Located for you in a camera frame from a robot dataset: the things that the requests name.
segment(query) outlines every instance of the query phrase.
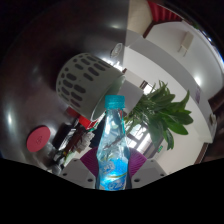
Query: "blue bottle cap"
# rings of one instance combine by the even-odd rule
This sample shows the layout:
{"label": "blue bottle cap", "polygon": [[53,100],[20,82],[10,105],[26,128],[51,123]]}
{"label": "blue bottle cap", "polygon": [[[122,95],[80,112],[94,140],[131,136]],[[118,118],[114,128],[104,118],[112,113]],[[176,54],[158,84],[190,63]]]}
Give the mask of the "blue bottle cap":
{"label": "blue bottle cap", "polygon": [[106,109],[123,109],[125,108],[125,97],[120,95],[106,95],[105,108]]}

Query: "ceiling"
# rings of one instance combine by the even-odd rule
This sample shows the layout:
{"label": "ceiling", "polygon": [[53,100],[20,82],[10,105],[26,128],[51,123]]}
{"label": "ceiling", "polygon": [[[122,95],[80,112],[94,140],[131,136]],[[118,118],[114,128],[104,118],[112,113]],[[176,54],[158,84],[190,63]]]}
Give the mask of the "ceiling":
{"label": "ceiling", "polygon": [[152,22],[152,14],[146,0],[130,0],[128,30],[142,34]]}

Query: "plastic bottle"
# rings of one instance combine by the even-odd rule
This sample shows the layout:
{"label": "plastic bottle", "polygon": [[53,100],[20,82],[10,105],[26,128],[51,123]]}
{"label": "plastic bottle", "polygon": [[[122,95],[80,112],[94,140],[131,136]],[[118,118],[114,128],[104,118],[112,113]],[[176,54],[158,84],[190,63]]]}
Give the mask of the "plastic bottle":
{"label": "plastic bottle", "polygon": [[130,151],[123,121],[124,101],[124,96],[105,97],[105,126],[97,151],[100,190],[125,189]]}

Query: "green plant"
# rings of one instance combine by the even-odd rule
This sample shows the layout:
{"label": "green plant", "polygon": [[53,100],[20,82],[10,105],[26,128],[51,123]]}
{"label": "green plant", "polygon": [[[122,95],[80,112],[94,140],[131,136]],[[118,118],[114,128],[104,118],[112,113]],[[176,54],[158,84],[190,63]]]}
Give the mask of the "green plant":
{"label": "green plant", "polygon": [[143,122],[147,124],[148,132],[155,147],[164,137],[168,143],[167,150],[173,149],[174,139],[170,132],[173,131],[180,135],[187,135],[188,132],[184,125],[193,123],[190,116],[191,111],[185,110],[189,100],[190,92],[181,102],[172,102],[175,98],[167,88],[167,84],[159,81],[160,88],[155,90],[153,86],[151,92],[143,95],[135,108],[124,118],[126,124],[126,134],[137,125]]}

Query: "wall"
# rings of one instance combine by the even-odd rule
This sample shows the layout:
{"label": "wall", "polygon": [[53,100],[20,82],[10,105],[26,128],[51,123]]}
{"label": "wall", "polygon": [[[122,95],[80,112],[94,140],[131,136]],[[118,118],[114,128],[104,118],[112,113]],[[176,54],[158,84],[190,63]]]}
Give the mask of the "wall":
{"label": "wall", "polygon": [[159,80],[168,83],[170,91],[176,95],[174,101],[182,100],[186,91],[190,90],[191,97],[186,109],[192,111],[194,127],[200,133],[201,140],[212,142],[212,126],[209,121],[212,110],[209,103],[203,92],[200,103],[196,103],[195,80],[172,56],[148,40],[140,38],[125,48],[124,67],[151,84],[158,84]]}
{"label": "wall", "polygon": [[[185,50],[178,50],[187,31],[191,32],[194,38],[186,56],[183,57]],[[192,77],[199,79],[200,87],[207,99],[222,88],[224,79],[220,59],[203,34],[186,22],[155,25],[146,39],[175,58]]]}
{"label": "wall", "polygon": [[174,136],[174,149],[166,150],[167,143],[164,142],[164,150],[161,155],[156,158],[156,161],[164,169],[167,174],[174,173],[178,170],[193,165],[198,157],[203,142],[199,140],[199,136],[193,125],[187,125],[189,135],[182,136],[172,133]]}
{"label": "wall", "polygon": [[131,82],[132,84],[134,84],[137,87],[139,87],[142,84],[142,82],[144,81],[142,78],[140,78],[139,76],[137,76],[136,74],[134,74],[133,72],[131,72],[128,69],[125,72],[125,77],[126,77],[126,80],[128,80],[129,82]]}
{"label": "wall", "polygon": [[146,0],[130,0],[128,29],[143,34],[152,22],[152,14]]}

